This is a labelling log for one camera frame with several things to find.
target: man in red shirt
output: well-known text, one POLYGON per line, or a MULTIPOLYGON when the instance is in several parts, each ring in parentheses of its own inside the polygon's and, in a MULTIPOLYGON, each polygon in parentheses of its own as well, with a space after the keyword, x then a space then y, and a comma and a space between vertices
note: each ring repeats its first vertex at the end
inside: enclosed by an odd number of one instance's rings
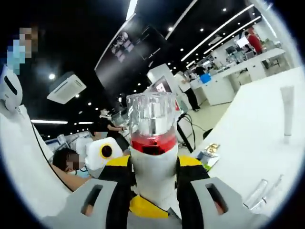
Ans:
MULTIPOLYGON (((247 40, 249 41, 250 45, 252 45, 257 53, 257 55, 263 53, 263 46, 261 41, 253 34, 249 34, 249 32, 244 32, 244 35, 246 36, 247 40)), ((263 65, 266 69, 268 69, 268 63, 267 61, 263 61, 263 65)))

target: ceiling light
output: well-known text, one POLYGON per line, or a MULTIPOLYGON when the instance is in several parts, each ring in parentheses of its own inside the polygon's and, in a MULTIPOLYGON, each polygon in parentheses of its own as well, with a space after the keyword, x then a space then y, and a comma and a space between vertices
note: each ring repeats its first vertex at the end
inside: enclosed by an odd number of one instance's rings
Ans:
POLYGON ((135 11, 135 7, 137 6, 138 0, 130 0, 127 15, 126 15, 126 21, 133 15, 135 11))
POLYGON ((54 79, 55 79, 55 75, 54 75, 54 74, 50 74, 50 75, 49 75, 49 79, 50 79, 50 80, 54 80, 54 79))
POLYGON ((78 124, 80 124, 80 125, 93 124, 93 122, 79 122, 78 124))
POLYGON ((36 120, 31 119, 32 123, 39 123, 39 124, 67 124, 67 121, 51 121, 51 120, 36 120))
POLYGON ((229 34, 228 36, 226 36, 225 38, 223 38, 221 41, 219 41, 218 43, 216 43, 213 47, 211 47, 210 49, 208 49, 207 51, 204 52, 204 54, 208 53, 210 50, 212 50, 213 48, 215 48, 217 45, 219 45, 220 43, 224 42, 225 40, 227 40, 229 37, 231 37, 233 34, 237 33, 238 31, 242 30, 244 27, 247 27, 248 25, 252 24, 253 22, 259 20, 261 18, 261 16, 258 16, 257 18, 254 18, 253 20, 251 20, 250 22, 248 22, 247 24, 243 25, 242 27, 240 27, 239 29, 235 30, 234 32, 232 32, 231 34, 229 34))
POLYGON ((190 62, 186 67, 189 68, 195 61, 190 62))
POLYGON ((239 13, 237 13, 236 15, 234 15, 233 17, 231 17, 228 21, 226 21, 224 24, 222 24, 220 27, 218 27, 214 32, 212 32, 209 36, 207 36, 202 42, 200 42, 195 48, 193 48, 188 54, 186 54, 181 61, 184 61, 186 58, 189 57, 189 55, 191 55, 194 51, 196 51, 201 45, 203 45, 208 39, 210 39, 211 37, 213 37, 219 30, 221 30, 224 26, 226 26, 227 24, 229 24, 231 21, 233 21, 235 18, 237 18, 239 15, 241 15, 242 13, 244 13, 245 11, 247 11, 248 9, 252 8, 254 6, 254 4, 251 4, 250 6, 244 8, 242 11, 240 11, 239 13))

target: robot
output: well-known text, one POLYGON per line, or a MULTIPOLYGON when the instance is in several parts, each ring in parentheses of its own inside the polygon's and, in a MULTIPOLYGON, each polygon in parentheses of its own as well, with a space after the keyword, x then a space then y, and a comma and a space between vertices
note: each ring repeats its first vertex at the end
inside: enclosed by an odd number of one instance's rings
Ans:
POLYGON ((0 139, 5 169, 17 193, 22 193, 24 204, 45 226, 252 229, 268 220, 244 207, 241 196, 224 182, 209 178, 200 161, 178 156, 175 99, 169 93, 127 97, 131 155, 109 160, 99 179, 90 179, 73 193, 68 192, 41 154, 48 149, 29 122, 25 107, 20 106, 22 90, 18 78, 4 71, 0 80, 0 98, 4 101, 0 103, 0 139), (3 83, 4 76, 13 87, 3 83), (9 138, 9 130, 16 128, 20 133, 9 138), (27 160, 31 165, 25 168, 27 160), (42 178, 50 180, 42 186, 42 178), (135 184, 138 194, 131 191, 135 184), (92 214, 86 216, 85 208, 94 193, 97 196, 92 214), (39 201, 45 196, 53 198, 39 201))

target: black ceiling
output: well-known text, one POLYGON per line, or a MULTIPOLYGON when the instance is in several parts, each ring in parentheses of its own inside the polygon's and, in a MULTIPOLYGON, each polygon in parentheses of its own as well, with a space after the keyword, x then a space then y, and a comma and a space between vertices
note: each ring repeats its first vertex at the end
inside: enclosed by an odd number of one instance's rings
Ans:
MULTIPOLYGON (((173 26, 192 0, 138 0, 136 13, 163 36, 168 27, 173 26)), ((158 58, 151 67, 171 62, 173 71, 185 71, 186 62, 195 59, 195 54, 203 57, 209 46, 207 41, 184 62, 180 60, 198 43, 221 24, 248 6, 245 0, 198 0, 170 36, 169 48, 158 53, 158 58)), ((32 119, 65 120, 67 125, 36 125, 42 135, 56 137, 59 134, 75 133, 86 129, 86 125, 74 125, 75 122, 95 121, 99 112, 95 108, 112 109, 114 104, 99 82, 94 67, 102 52, 125 22, 128 0, 75 0, 75 1, 26 1, 16 9, 15 20, 6 24, 8 36, 6 45, 12 38, 18 38, 19 27, 38 25, 40 30, 38 53, 27 59, 20 66, 20 81, 23 87, 23 104, 26 105, 32 119), (46 99, 51 84, 50 73, 57 77, 68 71, 74 71, 85 83, 87 89, 79 98, 73 98, 65 105, 46 99)), ((250 9, 219 34, 227 34, 258 16, 255 8, 250 9)), ((148 86, 147 72, 141 72, 124 93, 132 94, 134 90, 142 92, 148 86)))

